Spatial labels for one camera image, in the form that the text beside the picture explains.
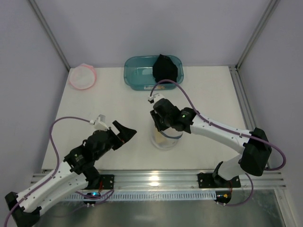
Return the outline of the yellow bra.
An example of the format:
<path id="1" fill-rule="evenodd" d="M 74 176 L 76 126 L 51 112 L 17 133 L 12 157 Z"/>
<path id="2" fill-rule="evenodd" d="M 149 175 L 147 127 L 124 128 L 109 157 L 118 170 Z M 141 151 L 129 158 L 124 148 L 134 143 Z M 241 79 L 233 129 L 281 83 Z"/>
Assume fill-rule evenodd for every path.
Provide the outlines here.
<path id="1" fill-rule="evenodd" d="M 156 128 L 153 131 L 153 137 L 154 141 L 157 144 L 163 144 L 167 142 L 167 138 L 161 134 L 161 131 L 159 132 Z"/>

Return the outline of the blue-rimmed mesh laundry bag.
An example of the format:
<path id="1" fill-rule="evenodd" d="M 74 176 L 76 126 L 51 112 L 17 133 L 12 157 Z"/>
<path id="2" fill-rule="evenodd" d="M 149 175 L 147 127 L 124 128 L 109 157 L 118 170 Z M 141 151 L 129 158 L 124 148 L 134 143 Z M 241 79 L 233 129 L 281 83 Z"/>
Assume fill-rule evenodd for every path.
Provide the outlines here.
<path id="1" fill-rule="evenodd" d="M 150 139 L 152 144 L 162 150 L 172 149 L 177 145 L 178 141 L 183 136 L 183 132 L 177 131 L 173 128 L 168 128 L 164 131 L 158 131 L 155 126 L 152 126 Z"/>

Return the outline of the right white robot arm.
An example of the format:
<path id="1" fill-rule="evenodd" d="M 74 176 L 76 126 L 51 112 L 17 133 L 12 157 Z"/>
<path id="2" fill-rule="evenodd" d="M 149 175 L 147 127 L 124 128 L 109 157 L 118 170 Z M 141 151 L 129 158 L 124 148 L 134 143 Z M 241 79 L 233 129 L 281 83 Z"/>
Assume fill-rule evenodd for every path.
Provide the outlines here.
<path id="1" fill-rule="evenodd" d="M 216 186 L 225 187 L 231 179 L 244 173 L 263 175 L 272 149 L 267 145 L 268 139 L 262 129 L 239 130 L 213 122 L 199 116 L 192 108 L 179 110 L 160 94 L 149 97 L 148 101 L 153 105 L 150 114 L 158 131 L 172 128 L 175 131 L 204 136 L 238 153 L 236 157 L 221 161 L 216 166 L 212 173 Z"/>

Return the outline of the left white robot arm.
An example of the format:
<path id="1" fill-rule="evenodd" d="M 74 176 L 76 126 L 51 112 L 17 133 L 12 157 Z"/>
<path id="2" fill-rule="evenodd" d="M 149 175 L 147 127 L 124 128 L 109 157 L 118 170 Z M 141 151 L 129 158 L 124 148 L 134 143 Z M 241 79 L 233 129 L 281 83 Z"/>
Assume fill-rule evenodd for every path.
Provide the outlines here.
<path id="1" fill-rule="evenodd" d="M 117 150 L 137 133 L 136 130 L 113 121 L 119 133 L 115 134 L 103 121 L 86 120 L 94 132 L 81 145 L 72 149 L 48 175 L 22 192 L 10 192 L 5 196 L 9 208 L 4 226 L 13 218 L 18 227 L 32 227 L 40 217 L 61 199 L 78 190 L 97 189 L 102 175 L 94 164 L 109 150 Z"/>

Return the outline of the black bra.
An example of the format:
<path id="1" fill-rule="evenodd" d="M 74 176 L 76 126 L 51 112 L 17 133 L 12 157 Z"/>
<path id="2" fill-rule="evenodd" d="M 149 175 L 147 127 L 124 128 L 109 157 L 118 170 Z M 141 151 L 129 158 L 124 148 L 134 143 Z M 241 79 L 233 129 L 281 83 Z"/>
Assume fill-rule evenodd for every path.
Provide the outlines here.
<path id="1" fill-rule="evenodd" d="M 178 68 L 170 57 L 160 54 L 152 67 L 152 75 L 156 83 L 164 79 L 177 82 Z"/>

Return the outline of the pink-rimmed mesh laundry bag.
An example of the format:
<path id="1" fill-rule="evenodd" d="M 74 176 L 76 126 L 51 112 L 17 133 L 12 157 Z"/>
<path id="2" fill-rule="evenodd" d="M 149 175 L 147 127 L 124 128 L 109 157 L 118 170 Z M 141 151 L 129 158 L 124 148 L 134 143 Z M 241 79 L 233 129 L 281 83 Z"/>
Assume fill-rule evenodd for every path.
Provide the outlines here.
<path id="1" fill-rule="evenodd" d="M 74 68 L 69 75 L 68 82 L 76 90 L 86 90 L 94 86 L 97 72 L 93 66 L 81 64 Z"/>

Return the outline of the teal plastic bin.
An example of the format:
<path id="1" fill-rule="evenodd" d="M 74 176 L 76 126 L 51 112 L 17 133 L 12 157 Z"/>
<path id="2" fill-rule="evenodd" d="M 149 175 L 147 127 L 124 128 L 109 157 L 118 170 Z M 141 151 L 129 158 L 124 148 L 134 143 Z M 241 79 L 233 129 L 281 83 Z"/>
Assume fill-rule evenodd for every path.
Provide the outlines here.
<path id="1" fill-rule="evenodd" d="M 124 81 L 133 90 L 156 90 L 161 89 L 174 89 L 176 86 L 170 82 L 162 82 L 155 86 L 155 82 L 152 75 L 152 67 L 156 62 L 159 55 L 152 56 L 136 56 L 128 59 L 124 64 Z M 182 83 L 184 78 L 184 72 L 181 60 L 173 55 L 166 55 L 171 58 L 173 63 L 178 68 L 178 84 Z"/>

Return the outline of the aluminium mounting rail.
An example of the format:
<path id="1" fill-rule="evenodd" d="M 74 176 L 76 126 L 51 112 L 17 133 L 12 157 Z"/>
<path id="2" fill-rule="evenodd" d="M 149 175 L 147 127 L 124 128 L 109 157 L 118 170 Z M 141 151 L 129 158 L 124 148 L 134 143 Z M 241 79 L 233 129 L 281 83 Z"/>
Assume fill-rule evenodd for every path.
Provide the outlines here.
<path id="1" fill-rule="evenodd" d="M 118 191 L 181 191 L 181 190 L 225 190 L 228 188 L 204 188 L 198 186 L 197 174 L 211 170 L 103 170 L 102 175 L 114 175 L 114 189 Z M 279 171 L 265 171 L 262 176 L 239 175 L 241 188 L 284 189 L 286 182 Z"/>

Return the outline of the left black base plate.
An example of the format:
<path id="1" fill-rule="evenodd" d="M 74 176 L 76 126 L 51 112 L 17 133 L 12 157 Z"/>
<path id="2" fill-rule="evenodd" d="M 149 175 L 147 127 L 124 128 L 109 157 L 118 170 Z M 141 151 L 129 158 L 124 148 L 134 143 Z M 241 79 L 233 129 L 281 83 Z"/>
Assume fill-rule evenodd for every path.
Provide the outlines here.
<path id="1" fill-rule="evenodd" d="M 89 179 L 88 186 L 85 190 L 111 190 L 114 188 L 114 175 L 99 175 L 95 178 Z"/>

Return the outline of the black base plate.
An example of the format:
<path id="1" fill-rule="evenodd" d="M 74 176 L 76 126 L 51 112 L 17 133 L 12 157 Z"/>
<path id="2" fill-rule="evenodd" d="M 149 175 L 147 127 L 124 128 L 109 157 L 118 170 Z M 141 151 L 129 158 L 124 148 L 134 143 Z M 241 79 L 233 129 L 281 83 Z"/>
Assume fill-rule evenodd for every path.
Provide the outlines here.
<path id="1" fill-rule="evenodd" d="M 231 180 L 225 180 L 220 176 L 213 176 L 212 173 L 197 174 L 198 186 L 204 188 L 241 188 L 240 179 L 238 176 Z"/>
<path id="2" fill-rule="evenodd" d="M 88 186 L 85 190 L 111 190 L 114 188 L 114 175 L 99 175 L 95 178 L 89 179 Z"/>

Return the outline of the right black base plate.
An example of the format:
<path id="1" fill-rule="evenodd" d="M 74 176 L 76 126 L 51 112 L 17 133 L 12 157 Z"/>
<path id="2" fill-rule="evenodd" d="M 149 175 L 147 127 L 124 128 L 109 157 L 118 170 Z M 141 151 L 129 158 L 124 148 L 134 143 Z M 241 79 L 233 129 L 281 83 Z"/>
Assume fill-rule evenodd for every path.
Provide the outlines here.
<path id="1" fill-rule="evenodd" d="M 238 176 L 231 180 L 225 180 L 220 176 L 213 176 L 212 173 L 197 174 L 198 186 L 204 188 L 241 188 L 240 179 Z"/>

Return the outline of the right aluminium frame rail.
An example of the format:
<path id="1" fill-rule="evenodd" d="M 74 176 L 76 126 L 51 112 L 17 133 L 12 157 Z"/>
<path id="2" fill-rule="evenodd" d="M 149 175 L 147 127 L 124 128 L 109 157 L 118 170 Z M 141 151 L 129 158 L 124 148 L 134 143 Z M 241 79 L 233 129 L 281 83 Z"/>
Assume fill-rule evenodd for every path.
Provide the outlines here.
<path id="1" fill-rule="evenodd" d="M 234 85 L 234 89 L 236 92 L 236 96 L 239 102 L 241 114 L 244 120 L 245 127 L 249 130 L 253 130 L 257 127 L 255 118 L 253 116 L 253 112 L 251 106 L 249 104 L 249 100 L 244 89 L 243 82 L 240 77 L 240 73 L 237 70 L 236 66 L 228 66 L 230 75 L 232 78 L 232 82 Z"/>

